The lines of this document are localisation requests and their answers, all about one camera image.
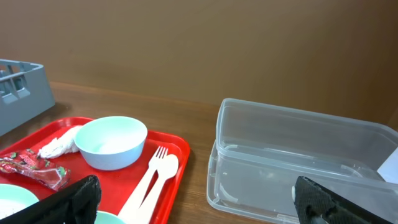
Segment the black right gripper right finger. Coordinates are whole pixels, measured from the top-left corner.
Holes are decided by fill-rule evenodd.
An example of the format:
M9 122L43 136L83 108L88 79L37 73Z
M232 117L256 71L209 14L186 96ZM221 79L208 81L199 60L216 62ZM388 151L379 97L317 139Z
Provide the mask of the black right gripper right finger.
M294 206L299 223L390 224L305 176L294 185Z

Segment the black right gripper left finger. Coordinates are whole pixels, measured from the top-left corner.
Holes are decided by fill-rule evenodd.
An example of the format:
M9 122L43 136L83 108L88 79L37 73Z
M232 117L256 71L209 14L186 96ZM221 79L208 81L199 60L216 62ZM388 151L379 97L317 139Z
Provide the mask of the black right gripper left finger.
M3 218L1 224L94 224L101 194L99 178L89 175Z

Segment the mint green bowl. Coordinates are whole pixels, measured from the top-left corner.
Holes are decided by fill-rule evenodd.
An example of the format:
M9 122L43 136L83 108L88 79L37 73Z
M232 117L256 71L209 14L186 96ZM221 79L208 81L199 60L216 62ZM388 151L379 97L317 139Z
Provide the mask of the mint green bowl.
M118 216L104 211L97 211L94 224L126 224Z

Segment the light blue bowl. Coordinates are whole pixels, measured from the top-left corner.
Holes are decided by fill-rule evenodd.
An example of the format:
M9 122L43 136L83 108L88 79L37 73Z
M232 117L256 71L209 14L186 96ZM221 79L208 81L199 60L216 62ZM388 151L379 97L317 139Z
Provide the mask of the light blue bowl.
M88 165L99 170L119 170L138 160L148 132L136 118L107 116L84 124L74 143Z

